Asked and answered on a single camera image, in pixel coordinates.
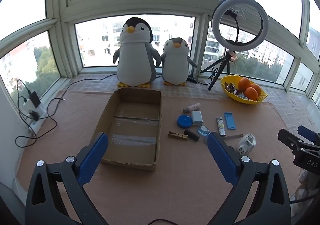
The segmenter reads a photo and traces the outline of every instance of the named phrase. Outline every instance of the penguin plush toy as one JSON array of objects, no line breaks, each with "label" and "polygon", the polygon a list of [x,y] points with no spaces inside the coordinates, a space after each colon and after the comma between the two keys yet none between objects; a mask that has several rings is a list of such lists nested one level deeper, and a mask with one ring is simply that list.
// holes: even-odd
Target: penguin plush toy
[{"label": "penguin plush toy", "polygon": [[188,56],[188,44],[182,38],[167,40],[162,58],[162,78],[165,85],[185,86],[189,76],[189,64],[197,67]]},{"label": "penguin plush toy", "polygon": [[161,57],[151,42],[152,31],[149,24],[140,18],[131,17],[122,27],[120,48],[113,55],[113,63],[117,66],[117,77],[120,87],[150,87],[156,79],[156,67],[161,64]]}]

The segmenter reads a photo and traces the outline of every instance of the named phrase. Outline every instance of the white charger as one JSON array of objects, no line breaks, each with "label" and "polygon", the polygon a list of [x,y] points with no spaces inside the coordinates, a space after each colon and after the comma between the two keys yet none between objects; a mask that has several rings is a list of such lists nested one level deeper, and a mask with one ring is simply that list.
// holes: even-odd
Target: white charger
[{"label": "white charger", "polygon": [[246,134],[237,146],[240,155],[247,155],[257,144],[256,138],[251,134]]},{"label": "white charger", "polygon": [[192,124],[196,126],[202,125],[202,115],[200,111],[191,111]]}]

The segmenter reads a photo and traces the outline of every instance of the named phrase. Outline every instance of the black cylinder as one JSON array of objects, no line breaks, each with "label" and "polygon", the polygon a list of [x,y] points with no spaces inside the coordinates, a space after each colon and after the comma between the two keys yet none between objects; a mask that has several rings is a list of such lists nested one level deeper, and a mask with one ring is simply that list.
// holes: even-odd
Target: black cylinder
[{"label": "black cylinder", "polygon": [[191,138],[192,140],[195,140],[196,142],[199,140],[200,136],[198,136],[197,134],[191,132],[189,129],[184,130],[183,132],[185,135],[187,135],[189,138]]}]

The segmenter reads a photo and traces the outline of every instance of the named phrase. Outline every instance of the wooden clothespin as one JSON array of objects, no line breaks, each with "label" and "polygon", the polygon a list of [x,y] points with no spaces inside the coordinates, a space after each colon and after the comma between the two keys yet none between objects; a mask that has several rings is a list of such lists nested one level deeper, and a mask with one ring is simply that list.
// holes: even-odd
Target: wooden clothespin
[{"label": "wooden clothespin", "polygon": [[171,132],[171,131],[169,131],[168,136],[169,137],[174,137],[174,138],[177,138],[177,139],[183,139],[183,140],[187,140],[188,139],[187,135],[177,134],[177,133],[174,133],[174,132]]}]

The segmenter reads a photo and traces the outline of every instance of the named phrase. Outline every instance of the power adapter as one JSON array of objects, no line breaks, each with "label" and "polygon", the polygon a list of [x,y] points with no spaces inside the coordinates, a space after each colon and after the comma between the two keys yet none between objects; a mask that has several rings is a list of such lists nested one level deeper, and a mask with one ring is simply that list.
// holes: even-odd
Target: power adapter
[{"label": "power adapter", "polygon": [[36,112],[36,111],[33,111],[33,110],[32,110],[29,114],[33,117],[33,119],[34,119],[35,121],[38,121],[39,118],[40,118],[38,112]]},{"label": "power adapter", "polygon": [[36,91],[33,91],[32,93],[30,93],[29,98],[30,98],[31,102],[33,103],[33,105],[35,106],[35,108],[37,108],[41,104],[41,101],[40,101]]}]

